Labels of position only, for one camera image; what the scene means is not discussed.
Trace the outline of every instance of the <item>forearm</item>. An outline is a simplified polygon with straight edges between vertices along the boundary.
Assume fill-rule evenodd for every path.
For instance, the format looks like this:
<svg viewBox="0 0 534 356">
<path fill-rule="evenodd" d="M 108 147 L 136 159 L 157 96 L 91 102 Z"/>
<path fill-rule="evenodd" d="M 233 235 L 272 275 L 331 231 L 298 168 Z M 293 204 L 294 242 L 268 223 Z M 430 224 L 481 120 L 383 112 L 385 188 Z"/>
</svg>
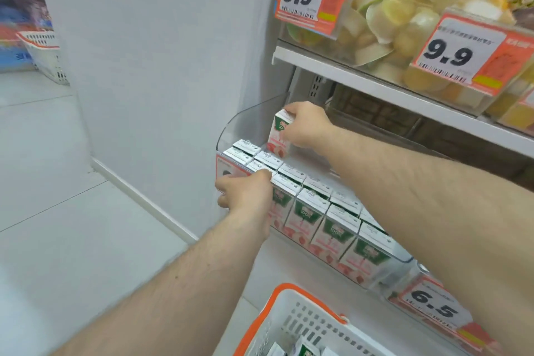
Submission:
<svg viewBox="0 0 534 356">
<path fill-rule="evenodd" d="M 53 355 L 211 356 L 265 237 L 262 224 L 230 213 Z"/>
<path fill-rule="evenodd" d="M 482 170 L 337 127 L 316 150 L 497 339 L 515 329 L 503 339 L 511 350 L 521 327 L 502 330 L 502 318 L 523 320 L 526 329 L 534 317 L 534 195 Z M 507 307 L 504 295 L 518 304 Z"/>
</svg>

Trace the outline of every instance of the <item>white shelf edge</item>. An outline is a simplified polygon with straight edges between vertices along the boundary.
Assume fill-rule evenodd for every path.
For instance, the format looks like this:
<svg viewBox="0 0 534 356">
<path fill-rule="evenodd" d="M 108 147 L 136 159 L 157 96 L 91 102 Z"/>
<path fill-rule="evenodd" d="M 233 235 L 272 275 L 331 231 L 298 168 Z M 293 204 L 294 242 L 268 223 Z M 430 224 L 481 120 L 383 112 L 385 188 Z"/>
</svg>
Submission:
<svg viewBox="0 0 534 356">
<path fill-rule="evenodd" d="M 509 130 L 485 118 L 473 117 L 409 90 L 386 85 L 363 73 L 339 65 L 328 58 L 306 51 L 288 42 L 278 40 L 273 54 L 273 63 L 284 61 L 299 68 L 342 83 L 360 92 L 391 104 L 411 110 L 442 124 L 465 131 L 493 144 L 534 158 L 534 139 Z"/>
</svg>

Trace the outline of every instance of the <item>white wall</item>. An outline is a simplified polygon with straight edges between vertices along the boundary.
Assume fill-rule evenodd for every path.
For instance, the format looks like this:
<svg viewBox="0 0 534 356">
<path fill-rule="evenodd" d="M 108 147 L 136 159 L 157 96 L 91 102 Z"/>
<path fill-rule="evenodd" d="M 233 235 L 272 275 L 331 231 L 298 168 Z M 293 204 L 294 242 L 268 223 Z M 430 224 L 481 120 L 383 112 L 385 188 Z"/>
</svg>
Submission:
<svg viewBox="0 0 534 356">
<path fill-rule="evenodd" d="M 201 235 L 224 125 L 290 81 L 272 0 L 46 1 L 93 156 Z"/>
</svg>

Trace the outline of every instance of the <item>white shopping basket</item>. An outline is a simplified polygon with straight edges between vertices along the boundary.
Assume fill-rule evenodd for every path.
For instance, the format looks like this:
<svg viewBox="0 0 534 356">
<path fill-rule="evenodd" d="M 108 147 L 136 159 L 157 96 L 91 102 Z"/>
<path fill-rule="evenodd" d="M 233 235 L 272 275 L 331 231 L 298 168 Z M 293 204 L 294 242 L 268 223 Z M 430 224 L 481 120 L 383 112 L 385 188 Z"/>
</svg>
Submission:
<svg viewBox="0 0 534 356">
<path fill-rule="evenodd" d="M 395 356 L 345 317 L 290 283 L 274 290 L 234 356 L 265 356 L 274 342 L 287 352 L 301 336 L 321 350 L 328 346 L 339 356 Z"/>
<path fill-rule="evenodd" d="M 20 31 L 17 36 L 44 75 L 60 85 L 68 85 L 54 31 Z"/>
</svg>

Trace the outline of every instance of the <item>white floor tile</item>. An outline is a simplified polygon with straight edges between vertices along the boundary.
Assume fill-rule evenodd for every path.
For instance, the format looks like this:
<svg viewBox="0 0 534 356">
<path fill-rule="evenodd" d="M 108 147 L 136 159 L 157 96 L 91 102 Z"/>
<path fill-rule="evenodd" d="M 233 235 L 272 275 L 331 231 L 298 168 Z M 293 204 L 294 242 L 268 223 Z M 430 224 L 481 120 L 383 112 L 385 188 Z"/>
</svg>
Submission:
<svg viewBox="0 0 534 356">
<path fill-rule="evenodd" d="M 258 314 L 259 311 L 253 305 L 241 298 L 213 356 L 231 356 Z"/>
<path fill-rule="evenodd" d="M 74 96 L 0 108 L 0 147 L 0 231 L 105 181 Z"/>
<path fill-rule="evenodd" d="M 48 354 L 185 248 L 110 182 L 2 232 L 0 354 Z"/>
<path fill-rule="evenodd" d="M 71 95 L 70 86 L 58 85 L 37 71 L 0 73 L 0 107 Z"/>
</svg>

